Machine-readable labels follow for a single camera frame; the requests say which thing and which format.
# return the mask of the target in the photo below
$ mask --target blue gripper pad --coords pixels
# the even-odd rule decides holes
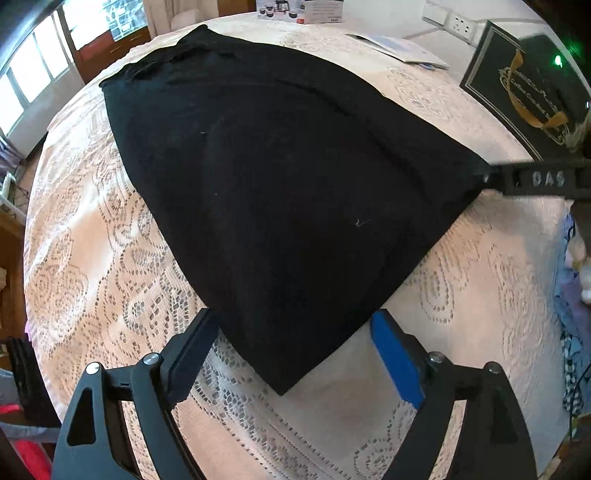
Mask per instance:
[[[419,409],[425,400],[421,389],[421,371],[403,347],[405,333],[387,310],[378,310],[369,324],[371,338],[396,385],[400,397]]]

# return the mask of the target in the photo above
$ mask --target product box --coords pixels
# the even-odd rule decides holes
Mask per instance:
[[[499,119],[535,161],[576,159],[566,138],[587,114],[589,94],[545,35],[517,39],[486,24],[460,87]]]
[[[343,21],[343,0],[256,0],[258,18],[300,24]]]

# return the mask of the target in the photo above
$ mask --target black t-shirt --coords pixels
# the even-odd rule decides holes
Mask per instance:
[[[340,66],[206,26],[101,87],[183,274],[280,394],[388,299],[488,170]]]

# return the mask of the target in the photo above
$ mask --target cardboard box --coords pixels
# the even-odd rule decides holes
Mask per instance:
[[[343,21],[344,0],[256,0],[258,18],[299,24]]]

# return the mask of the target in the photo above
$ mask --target window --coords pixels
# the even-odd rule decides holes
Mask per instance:
[[[70,51],[58,25],[52,15],[37,25],[0,77],[0,129],[4,134],[8,135],[29,104],[68,69],[66,54]]]
[[[109,31],[103,0],[66,0],[63,9],[77,50]]]
[[[51,81],[32,35],[27,37],[14,54],[10,67],[18,86],[29,102],[37,98]]]
[[[63,9],[78,50],[109,30],[117,41],[148,24],[142,0],[66,0]]]
[[[2,108],[0,108],[0,129],[7,134],[22,115],[23,110],[6,75],[0,77],[0,98],[2,99]]]
[[[47,17],[34,30],[37,45],[41,55],[47,64],[51,76],[57,78],[61,72],[68,68],[68,61],[61,49],[60,40],[57,38],[56,28],[53,19]]]

